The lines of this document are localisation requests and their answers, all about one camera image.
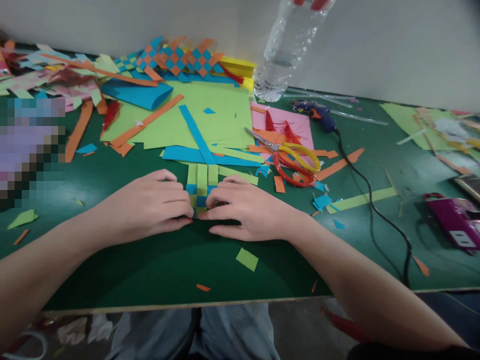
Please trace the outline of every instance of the forearm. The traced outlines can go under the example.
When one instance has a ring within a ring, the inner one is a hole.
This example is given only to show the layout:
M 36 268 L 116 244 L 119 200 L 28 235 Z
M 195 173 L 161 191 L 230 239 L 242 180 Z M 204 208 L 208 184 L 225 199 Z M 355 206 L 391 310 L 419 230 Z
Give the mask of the forearm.
M 388 272 L 313 219 L 291 242 L 320 274 L 347 314 L 373 340 L 435 351 L 466 346 L 423 301 Z
M 91 255 L 84 235 L 70 219 L 0 261 L 0 354 Z

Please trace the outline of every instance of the purple object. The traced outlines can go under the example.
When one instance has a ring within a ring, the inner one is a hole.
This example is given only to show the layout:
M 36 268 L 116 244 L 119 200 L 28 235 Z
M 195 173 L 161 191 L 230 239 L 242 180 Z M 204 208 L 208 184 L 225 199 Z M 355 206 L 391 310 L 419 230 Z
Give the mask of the purple object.
M 480 250 L 480 212 L 470 201 L 430 197 L 426 203 L 457 248 Z

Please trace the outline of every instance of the plastic water bottle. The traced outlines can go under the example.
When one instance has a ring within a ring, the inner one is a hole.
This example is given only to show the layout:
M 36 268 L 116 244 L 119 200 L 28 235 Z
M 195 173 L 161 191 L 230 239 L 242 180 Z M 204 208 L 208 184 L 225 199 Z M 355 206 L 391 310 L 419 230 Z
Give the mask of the plastic water bottle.
M 263 59 L 255 70 L 253 93 L 272 103 L 284 94 L 320 24 L 336 0 L 281 0 Z

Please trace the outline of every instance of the white wall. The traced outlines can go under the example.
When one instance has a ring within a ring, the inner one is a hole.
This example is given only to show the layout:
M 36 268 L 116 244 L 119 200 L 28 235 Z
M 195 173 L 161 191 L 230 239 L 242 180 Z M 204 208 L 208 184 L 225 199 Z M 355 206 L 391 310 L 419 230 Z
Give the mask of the white wall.
M 3 0 L 20 42 L 120 56 L 152 38 L 205 37 L 258 62 L 279 0 Z M 476 0 L 337 0 L 293 86 L 480 112 Z

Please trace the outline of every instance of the black cable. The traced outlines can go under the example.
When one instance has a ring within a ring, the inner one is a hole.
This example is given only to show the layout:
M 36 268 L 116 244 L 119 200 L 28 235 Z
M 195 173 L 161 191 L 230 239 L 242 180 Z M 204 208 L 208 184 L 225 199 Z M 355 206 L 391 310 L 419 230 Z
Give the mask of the black cable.
M 356 172 L 358 175 L 361 176 L 363 180 L 365 180 L 366 184 L 368 185 L 368 193 L 370 195 L 370 206 L 371 208 L 387 223 L 389 223 L 395 230 L 397 230 L 400 235 L 403 237 L 406 243 L 406 258 L 405 258 L 405 263 L 403 265 L 403 284 L 410 289 L 410 280 L 409 280 L 409 266 L 410 266 L 410 260 L 412 259 L 412 243 L 410 242 L 407 234 L 405 234 L 397 225 L 395 225 L 393 222 L 388 220 L 374 205 L 373 202 L 373 195 L 372 195 L 372 186 L 370 185 L 370 181 L 360 172 L 358 171 L 355 166 L 352 164 L 350 159 L 348 158 L 347 154 L 345 153 L 344 147 L 342 145 L 342 137 L 340 136 L 340 131 L 338 129 L 335 130 L 335 134 L 338 135 L 338 147 L 340 149 L 341 155 L 345 158 L 346 162 L 350 167 L 353 169 L 354 172 Z

